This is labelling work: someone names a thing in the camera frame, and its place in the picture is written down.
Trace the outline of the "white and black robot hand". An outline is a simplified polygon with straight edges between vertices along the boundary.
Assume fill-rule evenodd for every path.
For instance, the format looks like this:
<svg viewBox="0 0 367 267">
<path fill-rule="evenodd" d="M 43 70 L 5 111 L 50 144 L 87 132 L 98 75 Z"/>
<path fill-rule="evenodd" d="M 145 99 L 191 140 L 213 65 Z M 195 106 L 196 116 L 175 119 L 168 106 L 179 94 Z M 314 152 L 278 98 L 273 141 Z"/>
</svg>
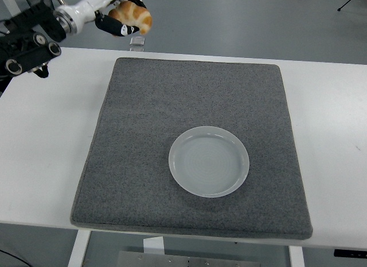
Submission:
<svg viewBox="0 0 367 267">
<path fill-rule="evenodd" d="M 122 2 L 132 2 L 146 10 L 142 0 L 81 0 L 75 5 L 62 5 L 57 8 L 64 29 L 68 34 L 78 34 L 84 25 L 94 22 L 98 29 L 118 37 L 124 37 L 140 30 L 138 26 L 130 26 L 102 13 L 109 5 L 117 6 Z"/>
</svg>

